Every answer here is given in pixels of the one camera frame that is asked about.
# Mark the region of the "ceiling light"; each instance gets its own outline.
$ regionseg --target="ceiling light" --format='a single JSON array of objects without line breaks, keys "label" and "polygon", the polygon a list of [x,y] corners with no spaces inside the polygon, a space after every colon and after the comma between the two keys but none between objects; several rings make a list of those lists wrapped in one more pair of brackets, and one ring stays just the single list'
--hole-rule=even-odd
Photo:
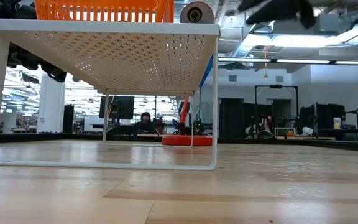
[{"label": "ceiling light", "polygon": [[19,101],[9,101],[9,103],[14,103],[17,105],[23,105],[23,102],[19,102]]},{"label": "ceiling light", "polygon": [[278,35],[272,39],[276,47],[324,47],[330,44],[326,36],[320,35]]},{"label": "ceiling light", "polygon": [[352,40],[353,38],[358,36],[358,27],[337,35],[336,37],[330,37],[331,43],[330,44],[345,44],[346,42]]},{"label": "ceiling light", "polygon": [[312,63],[312,64],[328,64],[329,60],[298,60],[298,59],[278,59],[277,63]]},{"label": "ceiling light", "polygon": [[242,41],[242,45],[244,47],[269,46],[272,45],[272,40],[266,35],[248,34]]},{"label": "ceiling light", "polygon": [[318,17],[327,7],[317,7],[313,9],[313,15]]},{"label": "ceiling light", "polygon": [[336,65],[358,65],[358,61],[337,61]]},{"label": "ceiling light", "polygon": [[271,60],[267,58],[227,58],[220,57],[218,58],[219,62],[262,62],[269,63]]}]

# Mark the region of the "floor plank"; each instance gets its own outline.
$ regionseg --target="floor plank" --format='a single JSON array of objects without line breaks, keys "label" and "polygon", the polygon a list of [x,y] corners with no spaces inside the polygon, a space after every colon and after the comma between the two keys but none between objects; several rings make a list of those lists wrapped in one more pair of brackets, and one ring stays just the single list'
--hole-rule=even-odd
[{"label": "floor plank", "polygon": [[[0,159],[208,164],[210,147],[0,144]],[[219,145],[212,172],[0,166],[0,223],[358,223],[358,152]]]}]

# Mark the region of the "white wall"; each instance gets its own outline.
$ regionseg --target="white wall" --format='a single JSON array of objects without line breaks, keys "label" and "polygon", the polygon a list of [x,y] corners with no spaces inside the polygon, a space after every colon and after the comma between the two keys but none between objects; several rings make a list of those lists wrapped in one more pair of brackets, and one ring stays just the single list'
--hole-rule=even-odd
[{"label": "white wall", "polygon": [[310,106],[311,98],[311,67],[304,66],[292,74],[292,84],[298,86],[299,107]]},{"label": "white wall", "polygon": [[[358,66],[308,65],[293,74],[300,87],[300,105],[337,103],[347,111],[358,108]],[[356,116],[348,114],[347,124],[356,125]]]},{"label": "white wall", "polygon": [[[218,77],[218,98],[242,98],[246,103],[255,102],[255,85],[274,85],[276,83],[276,75],[284,76],[284,83],[281,85],[291,85],[292,76],[283,69],[267,70],[268,78],[265,78],[265,70],[234,70],[227,71],[224,69],[219,70]],[[229,82],[229,75],[237,75],[237,82]],[[272,99],[291,99],[293,100],[293,110],[295,110],[295,97],[287,89],[269,89],[258,88],[260,92],[258,96],[258,103],[268,104]],[[193,105],[198,107],[199,98],[198,94],[195,96]],[[209,74],[204,86],[201,89],[201,102],[209,104],[210,109],[201,110],[201,117],[209,120],[212,114],[212,73]]]}]

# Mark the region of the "ceiling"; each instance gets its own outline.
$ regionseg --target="ceiling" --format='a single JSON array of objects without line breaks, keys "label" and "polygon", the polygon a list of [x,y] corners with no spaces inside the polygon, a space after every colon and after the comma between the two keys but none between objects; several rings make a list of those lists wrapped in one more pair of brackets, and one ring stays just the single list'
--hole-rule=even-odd
[{"label": "ceiling", "polygon": [[[180,13],[183,8],[195,0],[175,0],[175,22],[179,22]],[[236,46],[242,43],[243,38],[247,33],[241,34],[244,28],[243,20],[238,20],[235,23],[227,23],[228,16],[226,11],[228,9],[236,8],[240,1],[230,0],[210,0],[203,1],[208,4],[214,12],[215,23],[221,25],[221,30],[227,27],[234,28],[236,38],[233,39]],[[316,7],[316,11],[329,12],[333,14],[344,12],[355,12],[358,10],[358,0],[349,1],[337,1],[337,0],[311,0],[311,3]],[[358,59],[358,47],[341,47],[330,49],[319,48],[294,48],[294,47],[275,47],[266,46],[253,47],[250,52],[253,57],[268,57],[268,58],[313,58],[313,59]],[[288,73],[291,73],[299,69],[301,65],[280,65],[269,64],[269,69],[286,69]],[[254,63],[253,66],[247,69],[254,69],[255,71],[265,68],[262,63]],[[38,79],[39,83],[24,82],[22,79],[23,74],[30,75]],[[38,69],[36,71],[28,70],[24,67],[18,66],[17,68],[8,68],[5,80],[4,98],[1,106],[1,111],[5,111],[7,107],[15,106],[18,108],[18,112],[26,116],[32,116],[37,114],[39,107],[39,93],[40,83],[42,81],[42,71]],[[81,81],[74,82],[73,76],[68,74],[66,82],[66,105],[74,104],[75,113],[79,116],[83,115],[97,115],[99,114],[100,94],[89,84]],[[136,96],[135,98],[135,114],[141,114],[144,111],[154,114],[155,96]],[[167,96],[157,97],[157,114],[163,116],[177,116],[177,99]]]}]

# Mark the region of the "white metal shelf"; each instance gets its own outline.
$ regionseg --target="white metal shelf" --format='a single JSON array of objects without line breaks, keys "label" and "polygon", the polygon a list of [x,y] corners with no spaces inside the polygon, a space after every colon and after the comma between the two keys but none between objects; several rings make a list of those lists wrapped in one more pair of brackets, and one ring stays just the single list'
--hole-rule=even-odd
[{"label": "white metal shelf", "polygon": [[47,161],[0,161],[0,165],[215,169],[218,154],[218,38],[219,26],[214,24],[0,19],[0,108],[10,42],[95,88],[113,94],[193,95],[211,55],[214,55],[210,165]]},{"label": "white metal shelf", "polygon": [[0,19],[0,35],[102,91],[192,95],[219,26]]}]

